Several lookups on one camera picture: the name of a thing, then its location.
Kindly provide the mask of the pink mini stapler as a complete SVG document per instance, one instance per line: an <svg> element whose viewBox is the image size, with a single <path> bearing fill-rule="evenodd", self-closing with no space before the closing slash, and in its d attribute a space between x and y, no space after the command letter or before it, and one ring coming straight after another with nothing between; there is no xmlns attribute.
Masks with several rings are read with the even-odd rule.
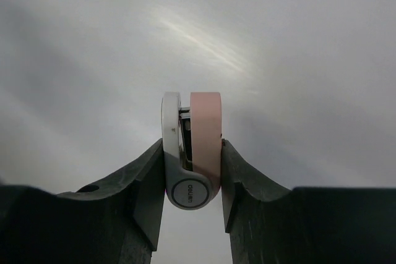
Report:
<svg viewBox="0 0 396 264"><path fill-rule="evenodd" d="M221 185L222 99L219 92L192 92L182 106L178 92L161 102L166 194L182 210L198 210Z"/></svg>

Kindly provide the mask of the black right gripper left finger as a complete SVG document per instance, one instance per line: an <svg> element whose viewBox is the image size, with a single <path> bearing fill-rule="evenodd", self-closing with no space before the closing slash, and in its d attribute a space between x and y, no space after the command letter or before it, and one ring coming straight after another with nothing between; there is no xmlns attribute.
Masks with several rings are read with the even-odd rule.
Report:
<svg viewBox="0 0 396 264"><path fill-rule="evenodd" d="M162 142L76 192L1 187L2 263L150 263L158 246Z"/></svg>

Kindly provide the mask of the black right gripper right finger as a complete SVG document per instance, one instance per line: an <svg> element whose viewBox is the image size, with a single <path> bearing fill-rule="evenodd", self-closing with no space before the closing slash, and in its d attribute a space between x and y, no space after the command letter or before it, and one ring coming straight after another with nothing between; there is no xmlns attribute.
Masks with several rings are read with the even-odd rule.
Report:
<svg viewBox="0 0 396 264"><path fill-rule="evenodd" d="M395 190L287 189L222 142L222 205L234 263L394 263Z"/></svg>

